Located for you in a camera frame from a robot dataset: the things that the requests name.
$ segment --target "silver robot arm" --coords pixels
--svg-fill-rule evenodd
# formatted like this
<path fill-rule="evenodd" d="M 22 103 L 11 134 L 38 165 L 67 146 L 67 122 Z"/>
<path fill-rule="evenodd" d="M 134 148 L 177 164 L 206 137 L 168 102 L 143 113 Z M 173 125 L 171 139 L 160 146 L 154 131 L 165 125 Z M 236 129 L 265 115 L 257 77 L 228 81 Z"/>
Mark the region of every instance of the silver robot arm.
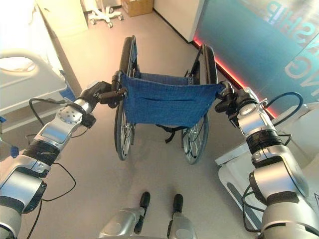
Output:
<path fill-rule="evenodd" d="M 319 218 L 306 202 L 308 184 L 293 154 L 277 131 L 256 95 L 245 88 L 225 91 L 216 107 L 240 128 L 252 153 L 255 170 L 249 175 L 255 197 L 267 206 L 260 239 L 319 239 Z"/>
<path fill-rule="evenodd" d="M 21 226 L 21 215 L 33 211 L 46 189 L 42 180 L 59 157 L 72 133 L 80 126 L 90 128 L 95 118 L 90 114 L 97 103 L 115 108 L 126 94 L 120 89 L 121 72 L 112 84 L 98 82 L 81 93 L 78 99 L 58 110 L 55 119 L 36 135 L 22 155 L 13 163 L 5 162 L 0 175 L 0 238 L 14 239 Z"/>

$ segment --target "wheelchair wheel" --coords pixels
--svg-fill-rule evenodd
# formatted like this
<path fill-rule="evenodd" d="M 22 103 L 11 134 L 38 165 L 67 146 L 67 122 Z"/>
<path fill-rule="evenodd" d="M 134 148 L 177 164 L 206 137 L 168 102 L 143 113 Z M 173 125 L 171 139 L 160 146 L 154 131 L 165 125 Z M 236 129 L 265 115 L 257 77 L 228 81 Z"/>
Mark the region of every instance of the wheelchair wheel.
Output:
<path fill-rule="evenodd" d="M 129 153 L 131 140 L 134 137 L 134 126 L 126 121 L 123 105 L 124 103 L 121 101 L 116 109 L 114 140 L 116 152 L 120 160 L 124 161 Z"/>
<path fill-rule="evenodd" d="M 201 159 L 207 144 L 208 128 L 208 116 L 205 114 L 192 128 L 183 129 L 182 143 L 189 164 L 195 164 Z"/>

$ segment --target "floor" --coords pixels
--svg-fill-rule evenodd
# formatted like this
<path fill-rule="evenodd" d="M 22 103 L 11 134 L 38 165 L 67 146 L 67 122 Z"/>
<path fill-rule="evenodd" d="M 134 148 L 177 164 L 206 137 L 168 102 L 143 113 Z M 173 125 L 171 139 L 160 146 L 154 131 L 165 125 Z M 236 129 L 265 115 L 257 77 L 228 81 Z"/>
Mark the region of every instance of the floor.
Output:
<path fill-rule="evenodd" d="M 98 22 L 89 25 L 86 32 L 59 39 L 82 88 L 92 81 L 111 82 L 119 66 L 124 38 L 133 34 L 141 71 L 181 76 L 191 67 L 197 50 L 160 16 L 154 12 L 132 18 L 123 15 L 124 21 L 113 20 L 112 29 L 105 22 Z M 94 116 L 96 124 L 82 137 L 71 139 L 58 161 L 77 180 L 75 189 L 60 199 L 43 203 L 32 239 L 96 238 L 120 208 L 137 206 L 145 190 L 151 193 L 151 204 L 143 236 L 166 237 L 173 197 L 181 193 L 183 213 L 193 222 L 198 238 L 254 238 L 244 230 L 241 210 L 217 175 L 214 160 L 244 140 L 225 114 L 217 114 L 213 107 L 210 110 L 208 145 L 197 165 L 187 164 L 180 137 L 165 144 L 168 134 L 154 125 L 137 125 L 135 145 L 122 162 L 114 147 L 115 110 L 97 105 Z M 35 122 L 10 134 L 13 137 L 15 133 L 38 130 Z M 46 199 L 72 186 L 72 180 L 58 165 L 52 166 L 45 181 Z M 36 213 L 23 217 L 20 238 L 27 236 Z"/>

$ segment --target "wire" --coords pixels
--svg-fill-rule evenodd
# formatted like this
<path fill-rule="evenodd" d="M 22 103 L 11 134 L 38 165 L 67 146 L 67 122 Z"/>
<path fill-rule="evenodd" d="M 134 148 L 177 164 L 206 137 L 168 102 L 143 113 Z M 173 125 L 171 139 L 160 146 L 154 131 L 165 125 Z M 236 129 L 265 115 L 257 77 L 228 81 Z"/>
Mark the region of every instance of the wire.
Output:
<path fill-rule="evenodd" d="M 250 229 L 247 227 L 247 224 L 246 224 L 246 213 L 245 213 L 245 197 L 247 197 L 248 195 L 252 194 L 252 192 L 250 192 L 249 194 L 248 193 L 248 190 L 250 189 L 250 185 L 248 185 L 248 187 L 246 188 L 242 198 L 241 198 L 241 201 L 242 201 L 242 208 L 243 208 L 243 221 L 244 221 L 244 227 L 247 231 L 251 232 L 251 233 L 260 233 L 261 230 L 260 229 Z"/>
<path fill-rule="evenodd" d="M 33 106 L 33 101 L 42 101 L 42 102 L 47 102 L 47 103 L 51 103 L 51 104 L 56 104 L 56 105 L 62 105 L 62 104 L 65 104 L 66 101 L 65 100 L 61 100 L 61 101 L 51 101 L 51 100 L 45 100 L 45 99 L 40 99 L 40 98 L 31 98 L 29 100 L 29 106 L 34 114 L 34 116 L 38 119 L 38 121 L 41 123 L 42 126 L 44 126 L 44 123 L 42 121 L 42 119 L 39 117 L 38 113 L 35 111 L 34 109 L 34 106 Z M 77 138 L 77 137 L 80 137 L 82 135 L 84 135 L 87 131 L 88 131 L 89 128 L 87 128 L 83 133 L 79 134 L 79 135 L 76 135 L 76 136 L 72 136 L 71 138 Z M 29 134 L 29 135 L 26 135 L 25 137 L 29 137 L 29 136 L 35 136 L 36 134 Z"/>
<path fill-rule="evenodd" d="M 282 137 L 288 137 L 287 141 L 285 142 L 285 146 L 287 146 L 287 144 L 290 142 L 290 140 L 292 139 L 293 135 L 291 133 L 288 134 L 279 134 L 278 136 L 282 136 Z"/>
<path fill-rule="evenodd" d="M 76 181 L 75 181 L 74 177 L 72 176 L 72 174 L 71 174 L 65 167 L 62 166 L 62 164 L 60 164 L 60 163 L 53 163 L 53 164 L 60 165 L 60 166 L 65 170 L 65 172 L 67 172 L 67 173 L 70 175 L 70 177 L 72 178 L 72 180 L 73 180 L 73 182 L 74 182 L 74 185 L 72 186 L 72 188 L 71 188 L 69 191 L 67 191 L 66 193 L 63 193 L 62 195 L 60 195 L 60 196 L 58 196 L 58 197 L 55 197 L 55 198 L 52 198 L 52 199 L 49 199 L 49 200 L 47 200 L 47 199 L 42 199 L 42 200 L 45 201 L 45 202 L 51 202 L 51 201 L 53 201 L 53 200 L 56 200 L 56 199 L 58 199 L 58 198 L 63 197 L 64 195 L 66 195 L 66 194 L 68 194 L 69 192 L 71 192 L 71 191 L 75 188 L 75 186 L 76 186 Z"/>
<path fill-rule="evenodd" d="M 73 182 L 74 182 L 74 185 L 73 185 L 73 187 L 72 187 L 69 191 L 67 191 L 66 193 L 63 193 L 62 195 L 60 195 L 60 196 L 58 196 L 58 197 L 55 197 L 55 198 L 52 198 L 52 199 L 49 199 L 49 200 L 47 200 L 47 199 L 41 199 L 41 200 L 40 200 L 38 214 L 37 214 L 37 216 L 36 216 L 36 219 L 35 219 L 35 221 L 34 221 L 34 223 L 33 223 L 32 228 L 31 228 L 31 230 L 30 230 L 30 232 L 29 232 L 29 235 L 27 236 L 26 239 L 29 239 L 29 238 L 31 237 L 31 234 L 32 234 L 32 232 L 33 232 L 33 230 L 34 230 L 34 228 L 35 228 L 37 222 L 38 222 L 38 219 L 39 219 L 39 216 L 40 216 L 40 213 L 41 213 L 42 202 L 51 202 L 51 201 L 53 201 L 53 200 L 56 200 L 56 199 L 58 199 L 58 198 L 61 198 L 61 197 L 63 197 L 64 195 L 66 195 L 66 194 L 68 194 L 69 192 L 71 192 L 71 191 L 74 189 L 75 185 L 76 185 L 76 181 L 75 181 L 74 177 L 72 176 L 72 174 L 71 174 L 65 167 L 63 167 L 60 163 L 53 163 L 53 164 L 58 164 L 58 165 L 60 165 L 60 166 L 70 175 L 70 177 L 72 178 L 72 180 L 73 180 Z"/>
<path fill-rule="evenodd" d="M 38 121 L 41 123 L 42 126 L 44 126 L 43 121 L 41 120 L 41 118 L 39 117 L 38 113 L 35 111 L 34 106 L 33 106 L 33 101 L 42 101 L 42 102 L 47 102 L 47 103 L 51 103 L 51 104 L 56 104 L 56 105 L 62 105 L 65 104 L 66 101 L 65 100 L 61 100 L 61 101 L 51 101 L 51 100 L 45 100 L 45 99 L 40 99 L 40 98 L 31 98 L 29 100 L 29 106 L 34 114 L 34 116 L 38 119 Z"/>
<path fill-rule="evenodd" d="M 32 234 L 32 232 L 33 232 L 33 230 L 34 230 L 34 228 L 35 228 L 35 226 L 36 226 L 36 223 L 37 223 L 38 220 L 39 220 L 39 216 L 40 216 L 40 213 L 41 213 L 41 208 L 42 208 L 42 200 L 40 200 L 38 215 L 36 216 L 36 219 L 35 219 L 35 221 L 34 221 L 34 223 L 33 223 L 33 226 L 32 226 L 32 228 L 31 228 L 31 230 L 30 230 L 30 232 L 29 232 L 29 235 L 27 236 L 26 239 L 29 239 L 29 238 L 30 238 L 30 236 L 31 236 L 31 234 Z"/>
<path fill-rule="evenodd" d="M 71 138 L 77 138 L 77 137 L 80 137 L 80 136 L 84 135 L 88 131 L 88 129 L 89 128 L 86 128 L 86 130 L 83 133 L 81 133 L 79 135 L 76 135 L 76 136 L 72 136 Z"/>
<path fill-rule="evenodd" d="M 299 104 L 298 104 L 297 108 L 295 108 L 294 111 L 292 111 L 289 115 L 287 115 L 286 117 L 284 117 L 284 118 L 281 119 L 280 121 L 274 123 L 274 126 L 279 125 L 280 123 L 286 121 L 288 118 L 290 118 L 291 116 L 293 116 L 293 115 L 301 108 L 301 106 L 302 106 L 303 103 L 304 103 L 304 99 L 303 99 L 302 95 L 300 95 L 299 93 L 297 93 L 297 92 L 286 92 L 286 93 L 283 93 L 283 94 L 281 94 L 281 95 L 278 95 L 278 96 L 276 96 L 274 99 L 272 99 L 272 100 L 265 106 L 265 108 L 268 108 L 268 107 L 269 107 L 273 102 L 275 102 L 277 99 L 279 99 L 279 98 L 281 98 L 281 97 L 283 97 L 283 96 L 288 96 L 288 95 L 293 95 L 293 96 L 298 97 L 298 99 L 299 99 Z"/>

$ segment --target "blue cloth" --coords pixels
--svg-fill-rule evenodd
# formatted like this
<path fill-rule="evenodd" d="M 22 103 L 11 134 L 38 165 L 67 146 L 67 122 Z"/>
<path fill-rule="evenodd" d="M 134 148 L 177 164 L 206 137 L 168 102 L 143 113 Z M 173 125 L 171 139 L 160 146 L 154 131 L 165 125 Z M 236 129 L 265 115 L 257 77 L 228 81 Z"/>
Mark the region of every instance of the blue cloth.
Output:
<path fill-rule="evenodd" d="M 144 79 L 123 75 L 128 89 L 124 112 L 130 123 L 193 127 L 209 110 L 221 84 L 187 85 L 189 78 L 141 73 Z"/>

